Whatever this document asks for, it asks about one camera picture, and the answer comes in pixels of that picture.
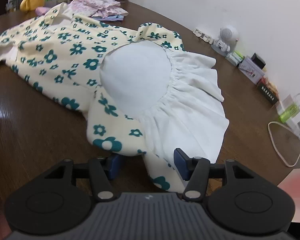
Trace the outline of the dark red black box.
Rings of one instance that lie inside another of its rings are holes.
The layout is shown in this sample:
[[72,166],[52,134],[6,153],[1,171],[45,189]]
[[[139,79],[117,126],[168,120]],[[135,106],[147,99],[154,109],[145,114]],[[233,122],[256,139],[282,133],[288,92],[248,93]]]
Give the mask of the dark red black box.
[[279,91],[277,90],[277,87],[268,80],[267,77],[262,77],[261,80],[258,81],[256,87],[272,106],[279,101]]

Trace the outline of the green tissue pack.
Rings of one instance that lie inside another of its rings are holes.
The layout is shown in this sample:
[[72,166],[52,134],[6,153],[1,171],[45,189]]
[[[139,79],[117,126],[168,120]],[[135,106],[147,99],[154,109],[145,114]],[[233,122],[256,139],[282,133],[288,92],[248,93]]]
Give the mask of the green tissue pack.
[[230,55],[238,62],[242,62],[245,58],[245,56],[243,56],[239,51],[236,50],[234,50]]

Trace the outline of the black small box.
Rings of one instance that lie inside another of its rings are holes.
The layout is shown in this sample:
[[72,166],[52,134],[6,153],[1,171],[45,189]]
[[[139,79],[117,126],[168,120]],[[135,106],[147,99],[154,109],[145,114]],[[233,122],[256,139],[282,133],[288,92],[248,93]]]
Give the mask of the black small box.
[[266,62],[262,57],[260,57],[258,54],[254,53],[251,57],[251,60],[254,64],[256,64],[260,69],[263,69],[266,66]]

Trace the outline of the cream teal flower dress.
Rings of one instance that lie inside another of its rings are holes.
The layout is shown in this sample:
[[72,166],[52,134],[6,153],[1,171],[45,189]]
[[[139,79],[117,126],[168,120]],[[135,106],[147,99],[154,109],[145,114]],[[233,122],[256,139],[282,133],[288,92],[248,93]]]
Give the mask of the cream teal flower dress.
[[184,49],[176,31],[76,14],[66,3],[0,35],[0,62],[54,102],[81,112],[87,139],[141,155],[153,183],[182,192],[174,150],[215,163],[229,125],[216,60]]

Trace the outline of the white astronaut speaker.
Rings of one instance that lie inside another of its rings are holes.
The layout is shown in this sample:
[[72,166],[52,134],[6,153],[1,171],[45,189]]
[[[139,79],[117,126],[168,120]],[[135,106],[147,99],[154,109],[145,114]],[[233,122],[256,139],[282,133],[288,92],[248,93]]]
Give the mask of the white astronaut speaker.
[[232,25],[226,25],[220,29],[219,37],[211,44],[211,48],[218,54],[226,57],[234,51],[239,40],[239,32]]

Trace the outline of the lavender tin box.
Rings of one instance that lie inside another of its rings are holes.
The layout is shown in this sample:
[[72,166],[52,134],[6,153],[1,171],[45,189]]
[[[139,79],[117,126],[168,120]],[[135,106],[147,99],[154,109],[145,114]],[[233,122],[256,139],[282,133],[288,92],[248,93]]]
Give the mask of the lavender tin box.
[[244,58],[238,68],[255,85],[265,75],[265,72],[248,56]]

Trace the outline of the pink floral garment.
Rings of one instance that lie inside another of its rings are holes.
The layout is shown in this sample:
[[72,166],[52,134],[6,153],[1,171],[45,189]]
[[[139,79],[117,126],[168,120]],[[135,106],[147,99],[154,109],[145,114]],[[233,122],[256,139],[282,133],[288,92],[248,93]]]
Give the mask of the pink floral garment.
[[110,15],[128,15],[128,12],[121,8],[121,3],[115,0],[72,0],[69,7],[73,14],[87,17],[104,18]]

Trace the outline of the yellow mug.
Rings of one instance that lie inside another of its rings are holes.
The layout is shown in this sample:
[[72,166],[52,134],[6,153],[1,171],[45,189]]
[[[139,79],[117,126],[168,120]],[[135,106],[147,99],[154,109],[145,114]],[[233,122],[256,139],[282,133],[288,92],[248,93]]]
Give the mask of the yellow mug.
[[44,0],[22,0],[20,4],[20,10],[22,12],[33,11],[37,7],[43,7],[44,4]]

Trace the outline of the green white charger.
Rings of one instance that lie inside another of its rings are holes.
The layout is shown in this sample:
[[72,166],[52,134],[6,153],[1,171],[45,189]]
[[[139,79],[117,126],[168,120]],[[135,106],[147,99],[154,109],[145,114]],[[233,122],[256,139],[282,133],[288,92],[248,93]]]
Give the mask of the green white charger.
[[287,125],[293,132],[299,133],[300,128],[294,118],[300,113],[300,106],[296,102],[296,98],[290,94],[283,100],[276,103],[276,110],[279,115],[279,121]]

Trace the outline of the blue purple garment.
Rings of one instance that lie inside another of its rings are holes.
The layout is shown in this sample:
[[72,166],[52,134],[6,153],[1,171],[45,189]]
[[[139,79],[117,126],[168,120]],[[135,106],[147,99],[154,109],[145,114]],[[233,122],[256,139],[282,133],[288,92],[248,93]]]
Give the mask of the blue purple garment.
[[106,21],[109,21],[109,22],[115,22],[115,21],[123,21],[125,17],[122,16],[122,15],[110,15],[110,16],[107,16],[107,17],[94,17],[95,20],[98,20],[98,21],[103,21],[103,22],[106,22]]

